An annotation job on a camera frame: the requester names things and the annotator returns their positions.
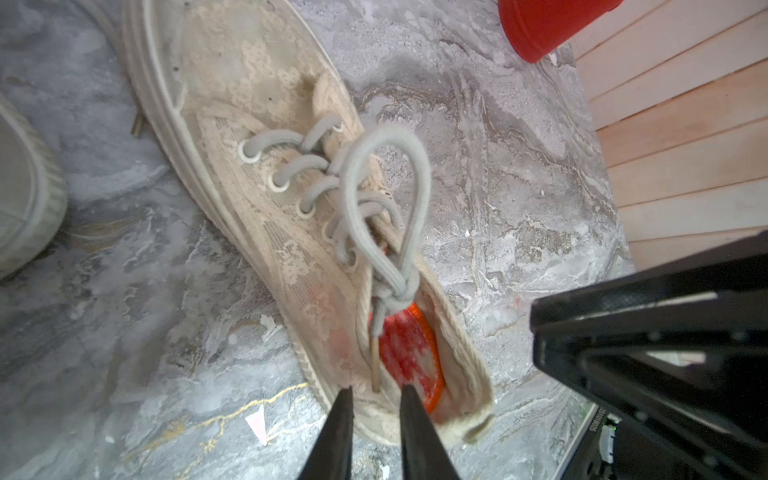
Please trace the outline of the beige sneaker one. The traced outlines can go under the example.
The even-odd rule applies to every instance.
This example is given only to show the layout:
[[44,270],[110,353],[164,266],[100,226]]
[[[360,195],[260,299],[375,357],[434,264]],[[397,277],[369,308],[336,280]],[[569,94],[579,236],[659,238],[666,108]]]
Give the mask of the beige sneaker one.
[[1,277],[52,241],[68,206],[60,163],[25,116],[1,98]]
[[419,247],[428,154],[397,124],[365,128],[310,27],[286,1],[127,1],[131,81],[206,216],[274,297],[324,407],[353,391],[356,430],[400,439],[401,389],[378,389],[384,319],[416,302],[446,381],[431,414],[448,444],[493,418],[488,370]]

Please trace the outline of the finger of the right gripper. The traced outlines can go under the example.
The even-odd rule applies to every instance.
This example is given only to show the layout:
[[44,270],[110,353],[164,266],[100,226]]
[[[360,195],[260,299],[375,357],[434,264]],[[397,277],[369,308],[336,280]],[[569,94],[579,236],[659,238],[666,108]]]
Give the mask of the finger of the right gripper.
[[535,300],[533,362],[595,404],[563,479],[767,475],[767,236]]

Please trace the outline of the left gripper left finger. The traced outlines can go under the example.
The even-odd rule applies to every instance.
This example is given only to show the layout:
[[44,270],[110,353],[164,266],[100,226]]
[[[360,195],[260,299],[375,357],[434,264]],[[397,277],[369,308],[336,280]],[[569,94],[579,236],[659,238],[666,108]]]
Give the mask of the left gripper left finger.
[[339,391],[299,480],[349,480],[353,455],[353,391]]

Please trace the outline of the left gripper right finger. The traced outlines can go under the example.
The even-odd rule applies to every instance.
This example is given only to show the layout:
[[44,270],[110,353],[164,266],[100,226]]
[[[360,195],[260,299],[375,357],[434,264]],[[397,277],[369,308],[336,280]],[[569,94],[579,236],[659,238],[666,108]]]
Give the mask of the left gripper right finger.
[[460,479],[417,390],[410,384],[401,392],[400,432],[404,479]]

